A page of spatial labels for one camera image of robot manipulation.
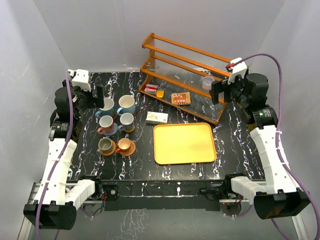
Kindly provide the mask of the large blue mug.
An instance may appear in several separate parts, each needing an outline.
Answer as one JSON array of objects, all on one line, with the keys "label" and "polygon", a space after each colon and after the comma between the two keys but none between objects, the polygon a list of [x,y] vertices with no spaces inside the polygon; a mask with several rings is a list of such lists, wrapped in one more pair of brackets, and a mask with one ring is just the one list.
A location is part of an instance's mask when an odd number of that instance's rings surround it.
[{"label": "large blue mug", "polygon": [[130,113],[132,115],[135,114],[136,111],[136,103],[135,99],[131,95],[123,95],[120,97],[119,101],[119,108],[117,110],[117,114],[122,116],[123,114]]},{"label": "large blue mug", "polygon": [[115,103],[112,98],[105,97],[104,98],[104,107],[99,108],[99,110],[95,113],[95,117],[97,119],[101,119],[103,116],[111,116],[112,118],[116,113]]}]

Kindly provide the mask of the grey blue speckled mug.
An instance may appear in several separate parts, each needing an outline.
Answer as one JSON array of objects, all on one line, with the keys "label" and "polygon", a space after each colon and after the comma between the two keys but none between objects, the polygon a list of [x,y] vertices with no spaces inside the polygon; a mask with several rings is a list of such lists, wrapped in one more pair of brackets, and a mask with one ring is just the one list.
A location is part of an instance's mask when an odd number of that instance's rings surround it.
[{"label": "grey blue speckled mug", "polygon": [[129,115],[129,116],[121,115],[120,125],[118,126],[118,130],[120,132],[123,132],[124,130],[130,130],[133,126],[135,126],[134,120],[135,119],[132,115]]}]

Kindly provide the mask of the small red orange cup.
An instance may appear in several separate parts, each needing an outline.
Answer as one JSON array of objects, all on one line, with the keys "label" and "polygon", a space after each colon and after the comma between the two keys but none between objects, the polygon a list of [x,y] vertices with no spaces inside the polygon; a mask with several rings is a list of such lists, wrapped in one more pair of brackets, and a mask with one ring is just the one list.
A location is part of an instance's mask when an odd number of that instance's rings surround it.
[{"label": "small red orange cup", "polygon": [[121,138],[117,143],[117,153],[129,153],[132,148],[132,142],[129,138]]}]

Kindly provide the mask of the blue paper coaster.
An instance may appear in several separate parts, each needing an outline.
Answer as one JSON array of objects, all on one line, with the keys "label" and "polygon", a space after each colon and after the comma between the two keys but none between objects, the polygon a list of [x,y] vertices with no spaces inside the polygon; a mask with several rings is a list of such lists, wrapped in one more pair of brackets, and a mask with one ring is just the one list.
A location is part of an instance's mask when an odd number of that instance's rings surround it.
[{"label": "blue paper coaster", "polygon": [[117,123],[113,122],[108,127],[105,127],[103,129],[103,135],[105,136],[112,136],[118,131],[118,125]]}]

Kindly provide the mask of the pink grey mug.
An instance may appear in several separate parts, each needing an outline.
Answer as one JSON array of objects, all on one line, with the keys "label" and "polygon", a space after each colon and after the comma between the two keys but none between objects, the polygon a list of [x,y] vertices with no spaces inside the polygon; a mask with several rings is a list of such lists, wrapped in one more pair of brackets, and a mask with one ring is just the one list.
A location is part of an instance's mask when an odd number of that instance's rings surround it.
[{"label": "pink grey mug", "polygon": [[97,129],[98,134],[111,134],[115,129],[114,119],[105,115],[99,120],[99,128]]}]

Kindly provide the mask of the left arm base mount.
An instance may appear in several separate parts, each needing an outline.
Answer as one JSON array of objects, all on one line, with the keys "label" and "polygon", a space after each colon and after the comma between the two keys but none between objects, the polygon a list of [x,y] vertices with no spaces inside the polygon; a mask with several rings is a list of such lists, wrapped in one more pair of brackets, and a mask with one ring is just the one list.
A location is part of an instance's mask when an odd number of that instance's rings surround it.
[{"label": "left arm base mount", "polygon": [[107,211],[111,204],[119,200],[119,187],[115,183],[102,182],[98,185],[98,193],[90,196],[82,205],[85,209],[88,206],[98,206],[101,211]]}]

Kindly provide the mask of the orange black paper coaster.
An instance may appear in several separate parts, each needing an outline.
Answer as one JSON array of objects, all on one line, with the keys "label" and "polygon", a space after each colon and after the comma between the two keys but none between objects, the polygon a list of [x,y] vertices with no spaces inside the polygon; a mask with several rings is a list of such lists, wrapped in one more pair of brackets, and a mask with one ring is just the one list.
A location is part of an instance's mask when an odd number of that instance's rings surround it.
[{"label": "orange black paper coaster", "polygon": [[126,133],[131,133],[131,132],[133,132],[135,130],[135,126],[133,126],[131,129],[125,129],[124,131],[126,132]]}]

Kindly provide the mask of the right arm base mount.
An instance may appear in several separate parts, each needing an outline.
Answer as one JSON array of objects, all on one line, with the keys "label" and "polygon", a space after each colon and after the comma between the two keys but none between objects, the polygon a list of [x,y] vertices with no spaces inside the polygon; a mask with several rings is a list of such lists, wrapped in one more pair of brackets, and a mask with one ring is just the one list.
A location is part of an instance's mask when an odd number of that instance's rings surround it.
[{"label": "right arm base mount", "polygon": [[208,200],[230,200],[230,204],[240,204],[249,200],[252,205],[256,196],[256,185],[243,173],[227,174],[219,186],[202,187],[199,194]]}]

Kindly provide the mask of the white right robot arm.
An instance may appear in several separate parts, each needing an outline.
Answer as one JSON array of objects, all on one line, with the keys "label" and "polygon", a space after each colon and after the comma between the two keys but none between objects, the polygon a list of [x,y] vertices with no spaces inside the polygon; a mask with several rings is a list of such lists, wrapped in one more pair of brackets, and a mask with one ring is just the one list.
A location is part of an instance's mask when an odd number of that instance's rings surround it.
[{"label": "white right robot arm", "polygon": [[215,80],[209,91],[213,104],[217,104],[222,93],[224,100],[239,105],[242,121],[256,145],[265,175],[265,186],[262,186],[243,173],[227,174],[222,185],[211,192],[230,199],[241,195],[263,220],[296,216],[310,204],[306,192],[286,170],[288,162],[278,156],[282,149],[278,117],[266,103],[268,89],[265,75],[250,73],[245,78],[237,75],[233,83],[226,79]]}]

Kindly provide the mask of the large blue mug front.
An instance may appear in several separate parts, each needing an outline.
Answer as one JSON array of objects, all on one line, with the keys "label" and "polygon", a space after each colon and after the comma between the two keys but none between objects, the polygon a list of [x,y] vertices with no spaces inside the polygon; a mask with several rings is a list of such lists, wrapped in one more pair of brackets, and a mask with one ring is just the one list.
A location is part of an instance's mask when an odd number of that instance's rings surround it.
[{"label": "large blue mug front", "polygon": [[123,114],[130,113],[132,115],[135,114],[136,111],[136,103],[135,99],[131,95],[123,95],[120,97],[119,101],[119,108],[117,110],[117,114],[122,116]]}]

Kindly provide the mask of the light wooden ridged coaster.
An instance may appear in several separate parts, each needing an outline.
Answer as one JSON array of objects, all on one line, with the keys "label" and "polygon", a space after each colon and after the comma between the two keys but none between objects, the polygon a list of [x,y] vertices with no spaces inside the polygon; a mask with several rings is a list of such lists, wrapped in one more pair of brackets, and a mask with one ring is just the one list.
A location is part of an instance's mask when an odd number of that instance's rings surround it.
[{"label": "light wooden ridged coaster", "polygon": [[125,156],[125,157],[128,157],[128,156],[131,156],[136,150],[136,144],[130,140],[130,147],[128,149],[128,151],[119,151],[119,153],[122,155],[122,156]]}]

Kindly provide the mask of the large blue mug back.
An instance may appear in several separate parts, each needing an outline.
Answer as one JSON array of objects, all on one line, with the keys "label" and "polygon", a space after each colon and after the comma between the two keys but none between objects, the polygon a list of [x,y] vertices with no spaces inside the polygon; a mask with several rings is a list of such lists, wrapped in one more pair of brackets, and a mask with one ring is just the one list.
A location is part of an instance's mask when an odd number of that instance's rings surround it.
[{"label": "large blue mug back", "polygon": [[116,113],[115,103],[112,98],[105,97],[104,98],[104,107],[99,108],[99,110],[95,113],[95,117],[97,119],[101,119],[103,116],[111,116],[112,118]]}]

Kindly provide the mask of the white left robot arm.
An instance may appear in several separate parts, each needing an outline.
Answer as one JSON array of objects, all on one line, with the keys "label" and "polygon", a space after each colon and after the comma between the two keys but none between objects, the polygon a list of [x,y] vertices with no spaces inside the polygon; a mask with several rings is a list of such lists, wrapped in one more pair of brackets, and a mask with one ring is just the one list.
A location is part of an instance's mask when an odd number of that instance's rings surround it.
[{"label": "white left robot arm", "polygon": [[87,109],[104,106],[103,89],[93,96],[90,80],[64,80],[54,93],[55,110],[50,117],[48,157],[38,191],[31,203],[24,206],[24,216],[36,230],[70,230],[77,210],[90,197],[103,195],[101,180],[84,175],[67,190],[71,162],[82,131],[82,116]]}]

